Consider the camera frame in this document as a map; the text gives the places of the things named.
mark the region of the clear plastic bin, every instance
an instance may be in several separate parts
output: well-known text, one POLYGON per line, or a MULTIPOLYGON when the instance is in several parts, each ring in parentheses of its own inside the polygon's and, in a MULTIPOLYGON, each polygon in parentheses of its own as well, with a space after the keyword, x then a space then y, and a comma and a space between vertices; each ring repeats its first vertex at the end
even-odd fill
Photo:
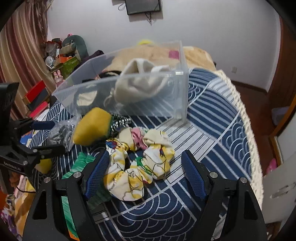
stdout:
POLYGON ((77 101, 77 96, 84 96, 92 102, 89 107, 103 108, 108 112, 121 115, 139 115, 156 117, 175 117, 186 119, 188 102, 188 67, 181 41, 171 43, 146 45, 122 49, 119 51, 100 55, 92 58, 74 71, 54 92, 53 95, 62 103, 66 110, 72 114, 86 114, 88 107, 85 102, 77 101), (110 70, 112 66, 122 66, 129 62, 129 58, 149 58, 154 65, 169 65, 171 71, 144 74, 129 74, 91 80, 83 83, 83 80, 94 79, 102 71, 110 70), (168 78, 165 87, 150 98, 128 104, 118 103, 115 100, 108 101, 106 98, 114 91, 115 83, 129 81, 134 78, 168 78))

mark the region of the wall outlet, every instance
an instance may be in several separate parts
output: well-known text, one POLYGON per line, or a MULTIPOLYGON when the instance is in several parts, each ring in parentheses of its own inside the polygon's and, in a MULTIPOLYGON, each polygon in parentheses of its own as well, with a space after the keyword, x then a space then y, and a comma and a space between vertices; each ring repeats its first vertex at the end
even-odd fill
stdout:
POLYGON ((231 68, 231 72, 232 72, 232 73, 236 73, 236 72, 237 72, 237 67, 232 67, 232 68, 231 68))

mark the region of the metal screw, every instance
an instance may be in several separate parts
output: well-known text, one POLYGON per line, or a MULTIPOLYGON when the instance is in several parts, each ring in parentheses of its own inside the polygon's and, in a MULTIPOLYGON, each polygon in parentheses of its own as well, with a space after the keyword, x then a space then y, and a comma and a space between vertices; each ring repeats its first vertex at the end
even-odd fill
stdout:
POLYGON ((212 178, 217 178, 217 176, 218 176, 218 174, 215 172, 210 173, 210 177, 212 177, 212 178))
POLYGON ((50 180, 51 180, 51 178, 50 178, 50 177, 46 177, 46 178, 44 178, 44 182, 45 182, 45 183, 48 183, 48 182, 50 182, 50 180))
POLYGON ((241 181, 242 183, 247 183, 248 180, 247 180, 245 177, 241 177, 241 178, 240 178, 240 181, 241 181))
POLYGON ((75 173, 73 174, 73 176, 74 176, 75 178, 78 178, 78 177, 81 176, 81 172, 75 172, 75 173))

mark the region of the striped curtain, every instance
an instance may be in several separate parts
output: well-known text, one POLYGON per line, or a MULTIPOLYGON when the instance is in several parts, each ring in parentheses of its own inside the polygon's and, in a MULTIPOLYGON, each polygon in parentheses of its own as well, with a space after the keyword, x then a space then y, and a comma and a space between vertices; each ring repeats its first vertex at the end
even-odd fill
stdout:
POLYGON ((55 90, 40 47, 47 41, 46 1, 22 3, 0 32, 0 83, 20 83, 11 110, 13 119, 25 117, 28 109, 22 98, 37 82, 43 80, 50 93, 55 90))

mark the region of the white and yellow scrunchie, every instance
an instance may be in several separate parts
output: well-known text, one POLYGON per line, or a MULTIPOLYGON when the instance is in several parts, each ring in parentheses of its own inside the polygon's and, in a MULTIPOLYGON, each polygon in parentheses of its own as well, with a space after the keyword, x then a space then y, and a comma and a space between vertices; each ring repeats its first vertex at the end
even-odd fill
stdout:
POLYGON ((123 201, 135 201, 144 195, 144 183, 161 179, 170 170, 170 160, 175 151, 166 133, 142 127, 127 127, 116 138, 106 141, 110 164, 105 172, 104 185, 115 197, 123 201), (127 151, 143 149, 143 157, 137 157, 130 168, 125 168, 127 151))

